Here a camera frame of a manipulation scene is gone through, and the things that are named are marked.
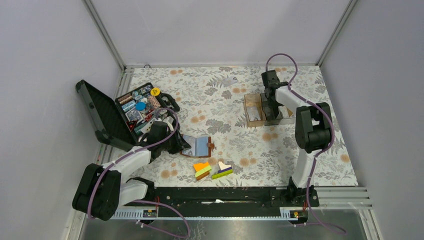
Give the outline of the yellow poker chip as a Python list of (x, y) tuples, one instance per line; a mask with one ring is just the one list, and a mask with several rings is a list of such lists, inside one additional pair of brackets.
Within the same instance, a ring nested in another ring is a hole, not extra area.
[(157, 97), (161, 94), (161, 90), (157, 87), (154, 87), (150, 90), (150, 94), (154, 97)]

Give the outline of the blue poker chip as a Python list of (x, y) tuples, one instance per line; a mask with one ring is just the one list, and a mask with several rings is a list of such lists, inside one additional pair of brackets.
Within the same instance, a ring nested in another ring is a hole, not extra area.
[(137, 111), (144, 111), (146, 109), (146, 103), (140, 101), (135, 104), (135, 109)]

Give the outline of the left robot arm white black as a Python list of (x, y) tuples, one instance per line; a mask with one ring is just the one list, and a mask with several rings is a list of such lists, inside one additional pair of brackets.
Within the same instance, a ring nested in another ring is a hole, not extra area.
[(177, 146), (179, 124), (156, 121), (143, 137), (145, 146), (135, 146), (120, 158), (103, 165), (86, 166), (71, 206), (91, 219), (109, 220), (117, 208), (138, 200), (148, 206), (155, 200), (152, 184), (131, 179), (133, 172), (151, 163), (153, 151)]

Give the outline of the white purple green card stack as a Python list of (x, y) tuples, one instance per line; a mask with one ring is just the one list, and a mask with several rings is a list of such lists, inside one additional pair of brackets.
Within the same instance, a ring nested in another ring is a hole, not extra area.
[(218, 167), (219, 167), (218, 172), (211, 176), (213, 180), (221, 178), (221, 177), (225, 177), (233, 173), (233, 167), (230, 164), (225, 164), (222, 161), (219, 161)]

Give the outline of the silver card on mat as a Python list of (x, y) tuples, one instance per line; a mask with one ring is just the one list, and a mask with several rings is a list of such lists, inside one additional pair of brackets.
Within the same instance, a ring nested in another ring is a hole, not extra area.
[(229, 87), (237, 82), (238, 82), (238, 79), (236, 77), (227, 77), (222, 80), (221, 84), (223, 87)]

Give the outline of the silver VIP credit card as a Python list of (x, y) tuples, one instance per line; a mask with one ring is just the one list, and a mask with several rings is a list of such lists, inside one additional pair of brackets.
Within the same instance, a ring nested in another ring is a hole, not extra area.
[(184, 155), (184, 156), (188, 156), (190, 158), (196, 158), (197, 157), (196, 150), (195, 149), (192, 149), (192, 148), (191, 149), (187, 149), (187, 150), (183, 150), (181, 152), (181, 154)]

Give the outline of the orange green brown card stack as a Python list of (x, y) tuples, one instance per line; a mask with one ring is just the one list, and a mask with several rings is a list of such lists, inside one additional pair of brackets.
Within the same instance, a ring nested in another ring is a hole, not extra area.
[(195, 163), (193, 165), (193, 168), (195, 170), (195, 179), (197, 181), (201, 180), (202, 178), (208, 176), (210, 174), (210, 171), (212, 170), (211, 165), (208, 162), (203, 163)]

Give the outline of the brown leather card holder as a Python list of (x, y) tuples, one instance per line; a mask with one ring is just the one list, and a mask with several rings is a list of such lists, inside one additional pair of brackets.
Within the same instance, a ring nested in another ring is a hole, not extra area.
[(216, 149), (216, 146), (212, 142), (212, 138), (210, 136), (193, 137), (189, 135), (183, 135), (183, 138), (191, 145), (191, 149), (196, 150), (197, 157), (192, 158), (210, 158), (212, 152)]

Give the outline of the black poker chip case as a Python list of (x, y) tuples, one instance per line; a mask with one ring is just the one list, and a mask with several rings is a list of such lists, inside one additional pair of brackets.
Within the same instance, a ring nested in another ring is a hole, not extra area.
[[(83, 79), (75, 85), (91, 117), (96, 139), (124, 151), (141, 142), (142, 135), (150, 130), (155, 120), (154, 114), (180, 111), (177, 101), (170, 94), (160, 90), (159, 96), (152, 96), (150, 91), (153, 88), (153, 84), (148, 82), (111, 98)], [(146, 103), (145, 110), (136, 110), (138, 102)]]

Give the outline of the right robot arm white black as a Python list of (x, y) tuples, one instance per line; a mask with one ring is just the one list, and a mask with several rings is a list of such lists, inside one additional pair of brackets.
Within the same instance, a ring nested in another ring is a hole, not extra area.
[(293, 206), (301, 205), (307, 194), (304, 189), (312, 185), (316, 155), (326, 151), (334, 140), (334, 126), (328, 103), (313, 103), (291, 88), (289, 82), (281, 82), (275, 70), (261, 74), (264, 92), (260, 94), (264, 119), (270, 125), (280, 123), (283, 108), (294, 114), (295, 141), (299, 155), (287, 191), (287, 201)]

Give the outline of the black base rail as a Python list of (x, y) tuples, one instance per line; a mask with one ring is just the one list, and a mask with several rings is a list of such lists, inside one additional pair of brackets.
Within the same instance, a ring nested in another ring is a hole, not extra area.
[(175, 217), (169, 205), (186, 218), (287, 219), (284, 210), (302, 211), (306, 196), (290, 200), (285, 187), (156, 187), (149, 200), (160, 218)]

